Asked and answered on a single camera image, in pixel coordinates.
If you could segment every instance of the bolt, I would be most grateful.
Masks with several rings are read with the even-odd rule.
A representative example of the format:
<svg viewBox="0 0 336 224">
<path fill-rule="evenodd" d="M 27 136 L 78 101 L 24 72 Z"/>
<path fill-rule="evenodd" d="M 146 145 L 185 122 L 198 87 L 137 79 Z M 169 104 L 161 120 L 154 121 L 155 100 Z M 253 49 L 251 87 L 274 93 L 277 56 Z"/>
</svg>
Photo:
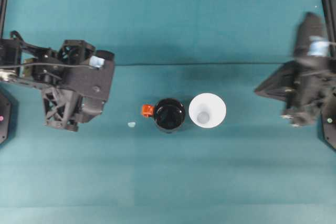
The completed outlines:
<svg viewBox="0 0 336 224">
<path fill-rule="evenodd" d="M 93 90 L 94 92 L 98 93 L 98 92 L 100 92 L 100 87 L 98 87 L 98 86 L 93 86 L 93 87 L 92 87 L 92 90 Z"/>
</svg>

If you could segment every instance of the teal table surface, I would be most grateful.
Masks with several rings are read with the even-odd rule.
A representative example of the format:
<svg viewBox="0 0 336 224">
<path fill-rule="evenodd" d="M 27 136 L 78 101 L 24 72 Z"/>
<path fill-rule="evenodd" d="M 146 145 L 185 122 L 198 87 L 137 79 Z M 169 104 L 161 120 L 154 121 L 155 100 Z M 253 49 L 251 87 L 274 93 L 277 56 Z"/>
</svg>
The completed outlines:
<svg viewBox="0 0 336 224">
<path fill-rule="evenodd" d="M 4 36 L 85 39 L 119 65 L 284 62 L 305 12 L 321 0 L 8 0 Z"/>
<path fill-rule="evenodd" d="M 290 60 L 306 11 L 323 15 L 321 0 L 8 0 L 5 37 L 85 39 L 118 65 L 103 115 L 77 133 L 43 125 L 37 90 L 1 84 L 14 111 L 0 223 L 333 223 L 336 152 L 320 125 L 291 128 L 281 102 L 253 93 Z M 227 105 L 216 128 L 187 117 L 165 134 L 140 115 L 203 92 Z"/>
<path fill-rule="evenodd" d="M 19 103 L 13 137 L 0 149 L 3 223 L 283 223 L 285 213 L 300 221 L 292 223 L 330 223 L 335 151 L 316 125 L 291 128 L 280 102 L 253 94 L 277 67 L 117 67 L 103 115 L 78 133 L 43 126 L 38 91 L 2 86 Z M 202 92 L 226 102 L 219 127 L 187 118 L 165 134 L 140 115 L 143 103 L 175 97 L 188 106 Z"/>
</svg>

